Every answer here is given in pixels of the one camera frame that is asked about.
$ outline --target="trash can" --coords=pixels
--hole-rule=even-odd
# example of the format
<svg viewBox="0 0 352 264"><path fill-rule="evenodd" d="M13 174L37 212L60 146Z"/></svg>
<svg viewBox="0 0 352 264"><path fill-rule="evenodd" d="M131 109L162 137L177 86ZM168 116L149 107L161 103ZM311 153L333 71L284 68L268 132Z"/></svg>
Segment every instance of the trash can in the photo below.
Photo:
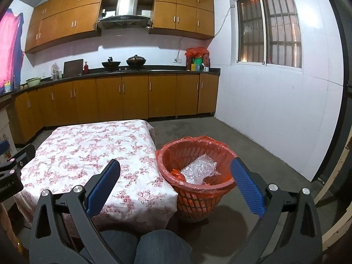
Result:
<svg viewBox="0 0 352 264"><path fill-rule="evenodd" d="M207 154L217 162L220 175L205 178L210 185L189 184L176 179L170 171L182 170L199 156ZM230 163L237 155L221 142L210 137L185 137L165 144L156 152L158 168L162 176L178 193L177 217L184 222L202 221L223 195L236 186L230 172Z"/></svg>

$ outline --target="jeans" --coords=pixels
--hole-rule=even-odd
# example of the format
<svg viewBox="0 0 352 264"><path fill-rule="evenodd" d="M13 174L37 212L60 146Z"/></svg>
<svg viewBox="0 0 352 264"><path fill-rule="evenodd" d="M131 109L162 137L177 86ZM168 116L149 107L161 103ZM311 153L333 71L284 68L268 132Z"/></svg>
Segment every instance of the jeans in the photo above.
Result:
<svg viewBox="0 0 352 264"><path fill-rule="evenodd" d="M192 248L169 230L155 230L138 237L123 231L101 232L122 264L191 264ZM92 261L84 248L81 255Z"/></svg>

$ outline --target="metal bolt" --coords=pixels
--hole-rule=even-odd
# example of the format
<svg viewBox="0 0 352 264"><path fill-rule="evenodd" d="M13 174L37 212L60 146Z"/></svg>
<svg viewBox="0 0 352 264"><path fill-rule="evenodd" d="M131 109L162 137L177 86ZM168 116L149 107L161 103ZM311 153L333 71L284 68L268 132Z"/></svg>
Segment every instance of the metal bolt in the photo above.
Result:
<svg viewBox="0 0 352 264"><path fill-rule="evenodd" d="M277 191L278 189L279 189L279 187L276 184L270 184L269 185L269 190Z"/></svg>
<svg viewBox="0 0 352 264"><path fill-rule="evenodd" d="M42 191L42 196L47 196L49 194L49 190L43 190Z"/></svg>
<svg viewBox="0 0 352 264"><path fill-rule="evenodd" d="M73 188L73 191L76 192L76 193L79 193L83 190L82 186L81 185L77 185Z"/></svg>
<svg viewBox="0 0 352 264"><path fill-rule="evenodd" d="M304 193L305 195L309 195L310 194L310 190L308 188L303 188L302 189L302 193Z"/></svg>

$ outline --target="concrete floor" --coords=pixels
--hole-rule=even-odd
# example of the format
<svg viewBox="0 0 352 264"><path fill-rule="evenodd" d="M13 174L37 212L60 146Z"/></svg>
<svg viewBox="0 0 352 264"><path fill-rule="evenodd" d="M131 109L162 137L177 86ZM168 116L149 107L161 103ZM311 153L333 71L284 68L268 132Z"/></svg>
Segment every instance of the concrete floor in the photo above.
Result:
<svg viewBox="0 0 352 264"><path fill-rule="evenodd" d="M186 136L209 136L226 143L253 171L259 173L267 183L275 183L282 190L297 192L309 188L313 197L323 185L310 183L289 165L269 153L235 129L214 117L178 119L149 122L155 128L156 147L160 149L165 143ZM51 130L42 132L33 142L38 148L51 134ZM336 222L337 201L331 194L325 196L328 204L318 207L322 233ZM285 222L282 214L277 229L264 252L270 253ZM252 214L238 188L234 188L220 201L203 225L180 225L181 236L193 248L195 264L227 263L255 226L258 216ZM18 236L25 247L29 247L30 230L23 228Z"/></svg>

